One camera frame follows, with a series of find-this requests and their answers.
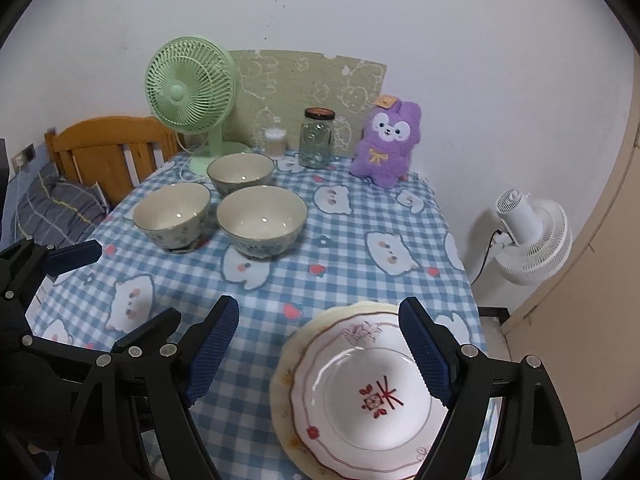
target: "orange tag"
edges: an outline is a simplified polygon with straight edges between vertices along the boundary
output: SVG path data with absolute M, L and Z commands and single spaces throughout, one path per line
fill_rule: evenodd
M 389 108 L 391 108 L 396 101 L 398 101 L 398 98 L 394 97 L 393 95 L 381 95 L 376 99 L 374 104 L 381 108 L 389 110 Z

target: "blue checkered tablecloth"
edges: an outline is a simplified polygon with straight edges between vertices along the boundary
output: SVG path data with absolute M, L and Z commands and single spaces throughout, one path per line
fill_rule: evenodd
M 124 335 L 127 318 L 118 318 L 114 304 L 127 290 L 135 290 L 129 297 L 147 289 L 152 294 L 150 312 L 138 313 L 145 319 L 170 306 L 180 311 L 177 337 L 201 321 L 220 295 L 235 297 L 238 330 L 209 393 L 191 408 L 223 478 L 300 480 L 271 426 L 269 382 L 287 337 L 322 310 L 361 300 L 399 304 L 417 296 L 432 317 L 450 320 L 456 336 L 468 332 L 470 342 L 484 349 L 468 280 L 424 179 L 411 174 L 383 190 L 352 177 L 345 158 L 318 171 L 288 156 L 278 162 L 275 181 L 306 201 L 306 228 L 288 254 L 250 262 L 230 248 L 213 214 L 206 243 L 187 254 L 160 250 L 131 221 L 143 196 L 180 180 L 185 160 L 179 154 L 156 171 L 94 231 L 102 257 L 58 278 L 33 331 L 108 350 Z M 213 191 L 212 204 L 219 200 Z M 473 479 L 481 478 L 488 459 L 488 425 L 469 474 Z M 152 470 L 164 476 L 152 432 L 145 434 L 145 444 Z

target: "green fan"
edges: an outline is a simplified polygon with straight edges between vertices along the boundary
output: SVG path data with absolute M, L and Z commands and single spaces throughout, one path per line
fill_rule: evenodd
M 208 146 L 192 157 L 189 169 L 206 175 L 212 160 L 247 152 L 240 142 L 223 142 L 222 123 L 238 92 L 238 71 L 226 50 L 201 38 L 177 38 L 149 63 L 146 100 L 158 120 L 184 135 L 209 133 Z

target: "purple plush toy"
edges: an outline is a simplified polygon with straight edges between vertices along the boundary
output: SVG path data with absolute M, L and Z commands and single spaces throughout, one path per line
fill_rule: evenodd
M 353 176 L 370 176 L 376 186 L 388 189 L 409 171 L 411 150 L 420 142 L 422 111 L 416 103 L 398 99 L 388 110 L 375 106 L 364 125 L 349 170 Z

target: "wooden chair backrest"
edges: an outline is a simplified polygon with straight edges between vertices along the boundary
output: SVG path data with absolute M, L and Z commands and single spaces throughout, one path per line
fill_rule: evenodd
M 92 186 L 96 182 L 112 206 L 118 205 L 133 189 L 124 146 L 131 150 L 140 182 L 156 170 L 153 143 L 168 161 L 178 153 L 175 132 L 156 118 L 100 117 L 74 124 L 57 135 L 45 134 L 49 158 L 68 180 Z

